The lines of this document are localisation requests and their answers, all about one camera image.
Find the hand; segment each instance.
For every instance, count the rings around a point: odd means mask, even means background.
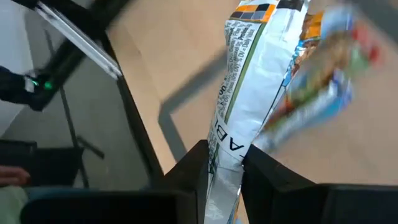
[[[25,185],[30,175],[24,169],[13,166],[0,166],[0,186]]]

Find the light wood surface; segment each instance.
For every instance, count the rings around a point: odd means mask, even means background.
[[[109,32],[164,172],[175,159],[158,124],[161,104],[224,51],[223,24],[237,0],[136,0]],[[316,12],[331,1],[313,0]],[[396,46],[378,33],[383,66],[356,80],[353,104],[293,136],[274,157],[315,182],[398,185]],[[224,71],[172,114],[184,146],[205,139]]]

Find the green light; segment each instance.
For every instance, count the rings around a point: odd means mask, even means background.
[[[53,88],[53,86],[52,86],[51,83],[46,82],[46,83],[44,83],[44,88],[45,88],[46,90],[51,90],[51,89]]]

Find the colorful packaging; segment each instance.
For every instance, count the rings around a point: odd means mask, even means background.
[[[300,40],[309,0],[241,1],[226,22],[227,74],[208,135],[205,223],[227,223],[242,161],[260,133]]]
[[[271,152],[291,134],[330,119],[346,107],[352,99],[351,79],[378,56],[374,43],[362,41],[364,35],[349,7],[307,16],[304,39],[285,79],[286,90],[254,141],[257,147]]]
[[[241,1],[225,24],[227,74],[208,135],[205,223],[233,220],[251,144],[270,152],[339,113],[351,101],[351,79],[377,58],[351,8],[311,16],[308,3]]]

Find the nutrition label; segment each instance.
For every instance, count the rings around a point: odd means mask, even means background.
[[[228,47],[227,75],[217,101],[217,112],[222,118],[225,118],[228,110],[231,110],[228,109],[229,104],[260,25],[242,21],[228,21],[225,25]]]

